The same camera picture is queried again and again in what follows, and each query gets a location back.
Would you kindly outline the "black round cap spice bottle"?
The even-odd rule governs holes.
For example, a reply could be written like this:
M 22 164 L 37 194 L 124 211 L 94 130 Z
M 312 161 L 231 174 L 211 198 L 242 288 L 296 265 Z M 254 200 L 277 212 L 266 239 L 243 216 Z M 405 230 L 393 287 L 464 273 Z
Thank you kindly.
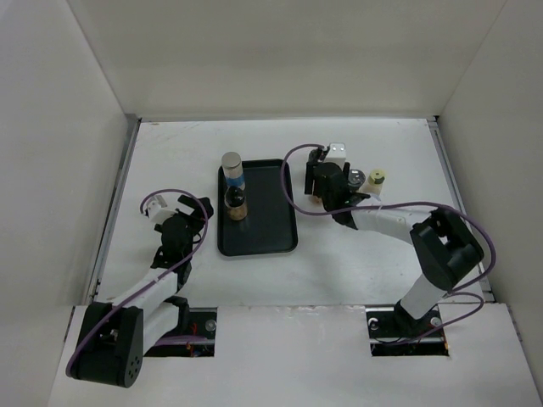
M 231 220 L 243 220 L 248 214 L 244 190 L 240 187 L 230 186 L 224 195 L 224 204 L 227 215 Z

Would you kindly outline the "silver lid blue label jar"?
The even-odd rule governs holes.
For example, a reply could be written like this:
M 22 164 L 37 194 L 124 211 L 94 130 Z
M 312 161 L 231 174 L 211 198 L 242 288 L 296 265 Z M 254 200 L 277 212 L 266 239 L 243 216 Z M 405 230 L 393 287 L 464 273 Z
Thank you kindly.
M 243 162 L 238 153 L 224 153 L 221 157 L 221 167 L 228 187 L 245 189 Z

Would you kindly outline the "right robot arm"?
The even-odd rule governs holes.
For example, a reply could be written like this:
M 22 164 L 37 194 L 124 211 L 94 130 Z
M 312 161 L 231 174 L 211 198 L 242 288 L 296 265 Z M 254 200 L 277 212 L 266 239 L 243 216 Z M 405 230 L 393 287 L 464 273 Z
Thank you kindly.
M 377 232 L 414 247 L 422 274 L 396 303 L 393 316 L 395 329 L 403 335 L 420 330 L 428 312 L 484 257 L 456 211 L 384 209 L 377 195 L 355 191 L 335 163 L 306 164 L 305 194 L 320 198 L 325 211 L 342 226 Z

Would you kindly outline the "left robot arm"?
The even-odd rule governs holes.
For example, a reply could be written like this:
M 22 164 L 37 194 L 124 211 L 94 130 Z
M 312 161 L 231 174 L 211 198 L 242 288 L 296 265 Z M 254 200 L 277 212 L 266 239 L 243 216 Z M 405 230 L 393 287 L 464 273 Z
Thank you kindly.
M 76 348 L 65 367 L 67 377 L 129 388 L 137 380 L 144 355 L 159 347 L 194 349 L 212 342 L 212 333 L 194 321 L 188 301 L 179 296 L 190 276 L 191 260 L 201 247 L 214 214 L 209 198 L 180 191 L 167 205 L 158 191 L 140 205 L 160 235 L 147 274 L 121 295 L 87 306 Z

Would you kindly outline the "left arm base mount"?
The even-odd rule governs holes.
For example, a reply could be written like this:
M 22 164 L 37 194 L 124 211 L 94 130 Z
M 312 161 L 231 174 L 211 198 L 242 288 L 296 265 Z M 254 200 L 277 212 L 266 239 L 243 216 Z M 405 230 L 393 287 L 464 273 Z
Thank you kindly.
M 215 356 L 217 308 L 192 308 L 182 297 L 165 301 L 179 311 L 177 325 L 144 356 L 165 358 L 204 358 Z

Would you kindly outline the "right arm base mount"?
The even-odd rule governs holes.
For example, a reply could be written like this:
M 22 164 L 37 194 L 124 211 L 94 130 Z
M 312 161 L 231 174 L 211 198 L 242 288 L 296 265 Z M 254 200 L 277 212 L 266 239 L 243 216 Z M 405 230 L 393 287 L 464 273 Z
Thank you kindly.
M 448 356 L 441 314 L 434 306 L 419 320 L 413 320 L 396 306 L 366 307 L 370 351 L 374 357 Z

